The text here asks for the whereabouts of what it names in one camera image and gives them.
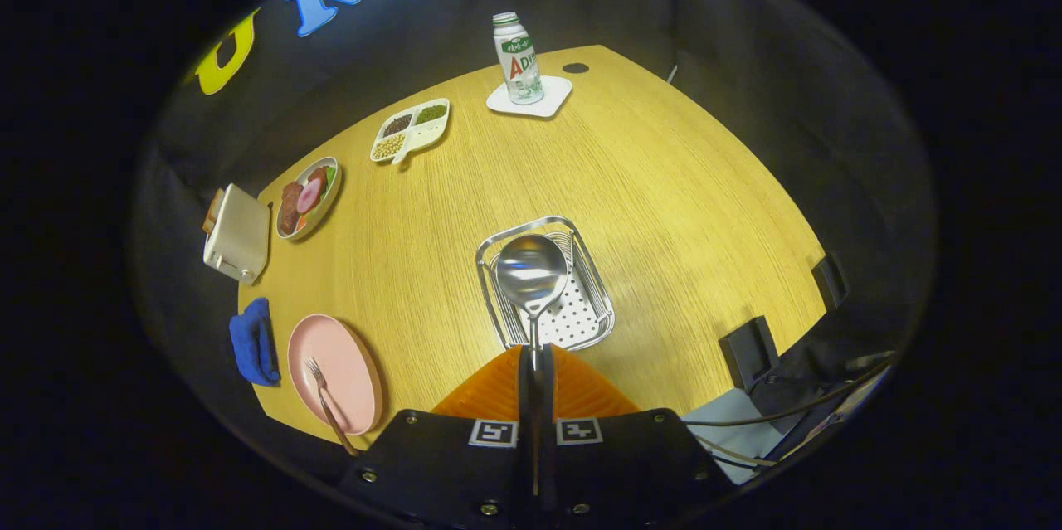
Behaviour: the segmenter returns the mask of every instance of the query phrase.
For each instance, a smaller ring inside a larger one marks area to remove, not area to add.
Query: toaster
[[[269,207],[229,184],[203,245],[203,262],[253,285],[269,259]]]

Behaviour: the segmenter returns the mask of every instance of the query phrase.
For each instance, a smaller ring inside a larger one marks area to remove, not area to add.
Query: bread slice
[[[203,230],[207,236],[213,232],[213,224],[218,223],[218,211],[221,209],[221,200],[225,198],[225,191],[218,189],[210,201],[210,208],[206,210],[206,220],[203,221]]]

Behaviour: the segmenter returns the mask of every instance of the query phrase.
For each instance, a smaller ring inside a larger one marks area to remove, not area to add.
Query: yellow letter
[[[255,42],[255,23],[254,17],[255,10],[251,13],[236,28],[229,32],[230,35],[236,37],[236,53],[229,58],[228,64],[225,64],[224,68],[219,68],[218,66],[218,50],[221,49],[221,44],[219,42],[217,47],[210,51],[205,58],[203,58],[202,64],[199,68],[195,68],[195,75],[200,78],[200,88],[203,89],[204,95],[213,95],[221,90],[232,76],[236,75],[236,71],[240,69],[243,62],[246,61],[247,54],[251,53],[251,46]]]

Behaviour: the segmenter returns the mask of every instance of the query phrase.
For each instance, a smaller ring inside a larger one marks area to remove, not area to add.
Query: stainless steel basket
[[[542,344],[565,349],[582,349],[603,340],[616,325],[616,313],[598,275],[589,251],[576,225],[560,216],[542,219],[490,236],[476,251],[476,267],[483,301],[494,321],[503,349],[530,343],[528,315],[501,293],[494,266],[501,249],[518,236],[538,234],[556,242],[568,261],[568,283],[564,293],[538,318]]]

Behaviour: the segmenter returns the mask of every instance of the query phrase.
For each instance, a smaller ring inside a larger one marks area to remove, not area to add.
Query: metal ladle
[[[531,338],[531,367],[538,370],[538,317],[564,293],[568,261],[561,249],[546,236],[519,236],[501,249],[495,275],[501,293],[528,313]]]

